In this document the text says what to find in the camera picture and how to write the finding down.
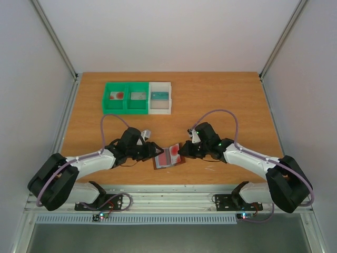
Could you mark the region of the red circle white card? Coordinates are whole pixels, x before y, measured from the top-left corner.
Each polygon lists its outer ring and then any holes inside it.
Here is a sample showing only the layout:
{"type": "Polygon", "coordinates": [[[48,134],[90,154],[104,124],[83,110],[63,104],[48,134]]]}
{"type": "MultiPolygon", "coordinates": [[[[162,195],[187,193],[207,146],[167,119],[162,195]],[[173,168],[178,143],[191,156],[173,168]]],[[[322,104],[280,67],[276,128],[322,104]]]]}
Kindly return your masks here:
{"type": "Polygon", "coordinates": [[[180,145],[177,143],[169,147],[171,165],[176,165],[181,162],[181,156],[179,155],[180,145]]]}

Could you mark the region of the brown leather card holder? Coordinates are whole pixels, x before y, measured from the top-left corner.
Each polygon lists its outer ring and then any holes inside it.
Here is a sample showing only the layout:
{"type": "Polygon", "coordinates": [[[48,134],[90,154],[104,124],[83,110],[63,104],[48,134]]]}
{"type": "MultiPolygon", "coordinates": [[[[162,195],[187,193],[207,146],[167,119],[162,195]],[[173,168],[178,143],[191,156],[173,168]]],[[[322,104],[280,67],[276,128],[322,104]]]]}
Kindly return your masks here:
{"type": "Polygon", "coordinates": [[[163,148],[164,152],[153,158],[154,170],[166,169],[182,165],[186,162],[185,157],[179,154],[181,143],[174,144],[168,148],[163,148]]]}

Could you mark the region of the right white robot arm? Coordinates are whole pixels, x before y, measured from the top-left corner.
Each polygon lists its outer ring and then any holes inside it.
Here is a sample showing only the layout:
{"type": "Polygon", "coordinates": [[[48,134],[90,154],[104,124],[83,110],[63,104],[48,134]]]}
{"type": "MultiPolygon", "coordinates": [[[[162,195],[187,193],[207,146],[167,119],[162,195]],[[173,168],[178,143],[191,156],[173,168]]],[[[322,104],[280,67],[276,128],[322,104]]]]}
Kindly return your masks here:
{"type": "Polygon", "coordinates": [[[190,130],[189,135],[191,139],[179,149],[179,155],[191,159],[204,159],[209,155],[215,161],[239,166],[265,180],[264,183],[240,183],[231,193],[235,210],[260,202],[275,204],[282,211],[292,213],[304,205],[313,189],[291,156],[268,157],[246,149],[232,139],[221,139],[207,122],[190,130]]]}

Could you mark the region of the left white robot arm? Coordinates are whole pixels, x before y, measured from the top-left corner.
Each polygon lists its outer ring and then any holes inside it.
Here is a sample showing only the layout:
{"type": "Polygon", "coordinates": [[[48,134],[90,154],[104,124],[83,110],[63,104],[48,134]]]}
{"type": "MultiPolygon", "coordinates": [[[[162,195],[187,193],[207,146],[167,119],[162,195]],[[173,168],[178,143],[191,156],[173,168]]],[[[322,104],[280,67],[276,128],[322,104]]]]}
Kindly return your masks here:
{"type": "Polygon", "coordinates": [[[122,166],[128,159],[147,161],[164,152],[155,142],[147,140],[146,134],[136,128],[127,128],[120,138],[95,152],[79,157],[51,155],[35,175],[27,188],[36,197],[36,206],[54,211],[71,195],[77,179],[94,172],[122,166]]]}

